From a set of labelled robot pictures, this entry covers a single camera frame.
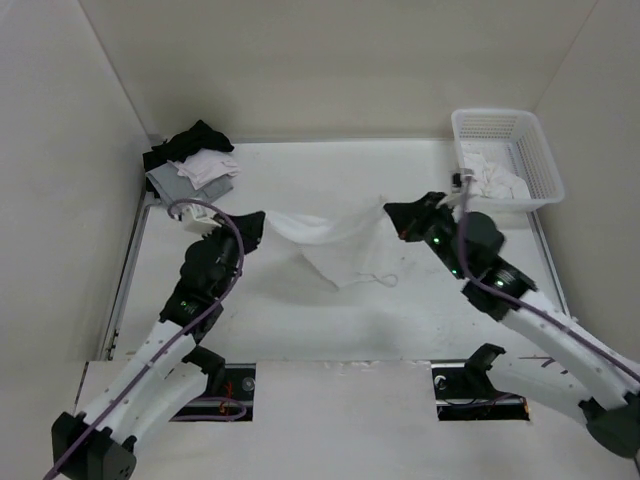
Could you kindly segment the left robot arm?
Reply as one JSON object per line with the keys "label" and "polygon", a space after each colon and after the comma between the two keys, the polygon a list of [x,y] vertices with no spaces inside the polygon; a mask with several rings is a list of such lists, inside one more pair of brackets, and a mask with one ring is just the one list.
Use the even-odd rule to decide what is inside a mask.
{"label": "left robot arm", "polygon": [[128,479],[150,438],[198,396],[224,387],[224,360],[202,347],[223,312],[245,257],[263,235],[262,211],[216,211],[210,229],[191,244],[179,279],[149,335],[116,379],[76,414],[51,427],[53,479]]}

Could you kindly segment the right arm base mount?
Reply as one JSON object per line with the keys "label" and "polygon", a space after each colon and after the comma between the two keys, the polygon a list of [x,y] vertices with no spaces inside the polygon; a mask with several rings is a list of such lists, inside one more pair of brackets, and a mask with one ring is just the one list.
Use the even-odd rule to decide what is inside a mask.
{"label": "right arm base mount", "polygon": [[488,378],[493,362],[506,351],[484,344],[466,360],[436,361],[431,375],[439,421],[529,421],[524,397],[497,390]]}

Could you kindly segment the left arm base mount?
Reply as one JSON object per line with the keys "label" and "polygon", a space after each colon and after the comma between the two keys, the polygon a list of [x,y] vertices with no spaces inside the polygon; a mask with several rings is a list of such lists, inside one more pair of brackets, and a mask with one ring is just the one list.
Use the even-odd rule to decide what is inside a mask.
{"label": "left arm base mount", "polygon": [[228,364],[226,360],[198,346],[183,359],[206,376],[205,390],[190,400],[172,418],[174,422],[250,422],[253,420],[256,390],[255,364]]}

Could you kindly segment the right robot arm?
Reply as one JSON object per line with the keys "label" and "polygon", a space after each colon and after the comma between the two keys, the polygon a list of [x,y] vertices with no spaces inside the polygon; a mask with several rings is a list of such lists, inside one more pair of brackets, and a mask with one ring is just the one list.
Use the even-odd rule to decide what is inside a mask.
{"label": "right robot arm", "polygon": [[518,394],[585,427],[609,452],[639,453],[639,365],[556,309],[535,282],[504,260],[504,235],[481,212],[453,213],[446,194],[429,192],[412,203],[384,206],[399,238],[423,242],[453,276],[479,312],[537,345],[540,358],[486,343],[466,360],[464,384],[473,394]]}

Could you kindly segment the white tank top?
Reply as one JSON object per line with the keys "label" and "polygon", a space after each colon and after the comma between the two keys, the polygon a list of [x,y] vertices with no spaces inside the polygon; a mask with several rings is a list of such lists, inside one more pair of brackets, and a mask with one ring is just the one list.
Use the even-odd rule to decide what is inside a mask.
{"label": "white tank top", "polygon": [[266,222],[280,237],[296,245],[303,257],[338,289],[376,282],[398,284],[398,261],[390,244],[395,228],[378,196],[334,219],[269,211]]}

